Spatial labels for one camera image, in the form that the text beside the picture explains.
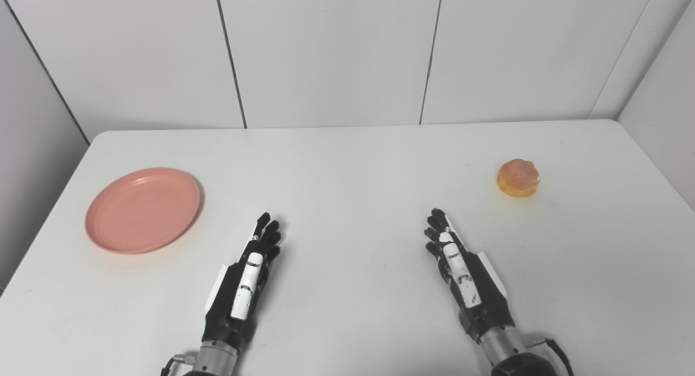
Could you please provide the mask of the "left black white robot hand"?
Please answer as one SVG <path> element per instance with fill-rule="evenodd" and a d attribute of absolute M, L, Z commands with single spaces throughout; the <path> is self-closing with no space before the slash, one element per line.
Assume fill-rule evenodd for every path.
<path fill-rule="evenodd" d="M 280 255 L 280 223 L 265 212 L 238 261 L 221 270 L 221 280 L 205 316 L 202 342 L 222 341 L 241 349 L 256 329 L 255 311 L 271 263 Z"/>

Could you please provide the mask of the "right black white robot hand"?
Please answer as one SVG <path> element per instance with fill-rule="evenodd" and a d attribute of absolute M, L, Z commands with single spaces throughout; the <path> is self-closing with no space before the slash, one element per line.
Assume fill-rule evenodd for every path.
<path fill-rule="evenodd" d="M 494 280 L 494 270 L 482 252 L 467 250 L 447 219 L 434 208 L 427 218 L 425 249 L 437 261 L 445 285 L 459 307 L 459 322 L 476 343 L 490 329 L 515 326 L 506 295 Z"/>

